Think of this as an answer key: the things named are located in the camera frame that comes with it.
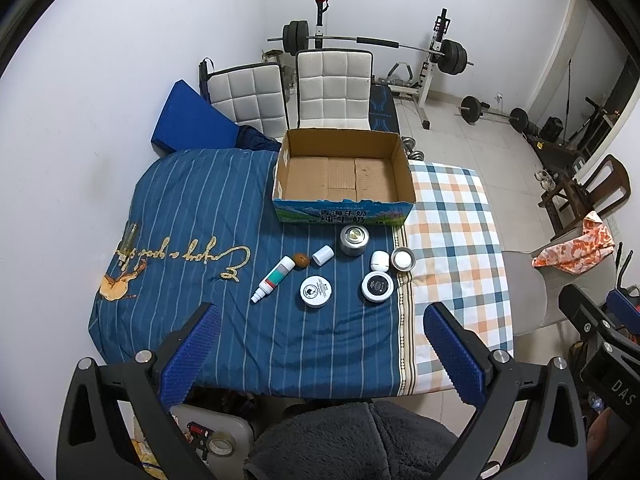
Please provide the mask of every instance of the fuzzy gray fabric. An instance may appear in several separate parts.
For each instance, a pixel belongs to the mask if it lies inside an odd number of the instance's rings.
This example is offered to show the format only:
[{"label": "fuzzy gray fabric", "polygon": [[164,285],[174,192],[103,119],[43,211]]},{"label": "fuzzy gray fabric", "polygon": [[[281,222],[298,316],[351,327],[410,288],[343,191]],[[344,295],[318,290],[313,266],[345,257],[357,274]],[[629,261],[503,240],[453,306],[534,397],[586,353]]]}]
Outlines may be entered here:
[{"label": "fuzzy gray fabric", "polygon": [[392,402],[344,404],[269,428],[244,472],[255,480],[423,480],[456,440],[439,422]]}]

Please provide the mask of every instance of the white chair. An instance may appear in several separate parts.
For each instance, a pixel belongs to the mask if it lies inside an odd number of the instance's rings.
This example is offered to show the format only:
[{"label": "white chair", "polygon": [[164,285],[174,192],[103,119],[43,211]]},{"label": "white chair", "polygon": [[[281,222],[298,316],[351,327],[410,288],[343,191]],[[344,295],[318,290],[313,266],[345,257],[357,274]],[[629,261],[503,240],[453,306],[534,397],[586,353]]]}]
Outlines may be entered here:
[{"label": "white chair", "polygon": [[272,139],[289,129],[280,66],[257,63],[214,72],[208,81],[211,105],[237,124]]},{"label": "white chair", "polygon": [[565,285],[573,283],[597,306],[616,288],[616,266],[613,254],[582,274],[570,274],[555,267],[531,267],[533,258],[542,249],[560,244],[582,235],[582,226],[553,240],[531,254],[503,251],[504,270],[509,285],[513,335],[533,332],[543,326],[564,321],[566,317],[558,307],[558,296]]},{"label": "white chair", "polygon": [[370,130],[373,54],[338,48],[296,54],[299,128]]}]

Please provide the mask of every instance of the orange patterned cloth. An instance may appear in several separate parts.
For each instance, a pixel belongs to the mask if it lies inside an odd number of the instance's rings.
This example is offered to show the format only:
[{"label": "orange patterned cloth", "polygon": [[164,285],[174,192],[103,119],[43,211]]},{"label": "orange patterned cloth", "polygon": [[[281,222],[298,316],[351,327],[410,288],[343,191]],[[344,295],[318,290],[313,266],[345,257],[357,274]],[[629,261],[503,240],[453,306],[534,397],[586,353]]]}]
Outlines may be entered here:
[{"label": "orange patterned cloth", "polygon": [[611,231],[597,213],[591,211],[582,221],[582,236],[543,249],[531,264],[533,267],[553,266],[571,274],[581,274],[609,256],[613,245]]}]

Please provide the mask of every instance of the white wall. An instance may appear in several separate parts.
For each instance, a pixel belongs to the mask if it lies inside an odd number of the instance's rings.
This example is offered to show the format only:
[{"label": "white wall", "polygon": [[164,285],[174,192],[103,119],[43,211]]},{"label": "white wall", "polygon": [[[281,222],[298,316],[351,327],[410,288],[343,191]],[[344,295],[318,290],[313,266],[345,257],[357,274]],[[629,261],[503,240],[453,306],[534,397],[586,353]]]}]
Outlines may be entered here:
[{"label": "white wall", "polygon": [[[588,96],[598,104],[604,104],[620,76],[626,56],[626,49],[618,35],[601,14],[590,6],[572,56],[567,139],[593,113],[593,106],[584,97]],[[538,126],[542,127],[549,116],[559,117],[564,123],[567,85],[568,69],[540,117]]]},{"label": "white wall", "polygon": [[198,88],[205,56],[259,61],[263,5],[56,0],[0,78],[0,411],[47,479],[74,366],[98,358],[89,314],[162,105],[178,79]]},{"label": "white wall", "polygon": [[[558,38],[569,0],[329,0],[324,14],[327,34],[370,36],[423,48],[429,46],[433,22],[443,7],[451,26],[447,38],[468,51],[469,66],[457,76],[436,72],[433,89],[457,96],[473,94],[495,104],[504,97],[505,110],[527,104]],[[277,37],[291,20],[307,20],[315,30],[314,0],[269,0],[268,35]],[[335,41],[325,46],[358,48]],[[424,56],[401,49],[363,45],[374,54],[374,73],[396,61],[421,65]]]}]

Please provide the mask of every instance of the tube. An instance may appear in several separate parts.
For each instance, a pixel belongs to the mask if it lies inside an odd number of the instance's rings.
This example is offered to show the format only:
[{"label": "tube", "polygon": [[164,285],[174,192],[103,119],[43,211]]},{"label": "tube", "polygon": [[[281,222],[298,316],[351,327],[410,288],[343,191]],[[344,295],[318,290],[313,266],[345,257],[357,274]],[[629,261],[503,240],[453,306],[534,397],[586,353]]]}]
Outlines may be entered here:
[{"label": "tube", "polygon": [[283,259],[281,259],[278,264],[273,267],[273,269],[271,269],[271,271],[267,274],[267,277],[258,284],[258,288],[254,292],[254,295],[251,297],[252,303],[258,303],[258,301],[260,301],[266,295],[271,294],[278,283],[280,283],[282,279],[287,274],[289,274],[289,271],[295,266],[296,264],[288,256],[285,256]]}]

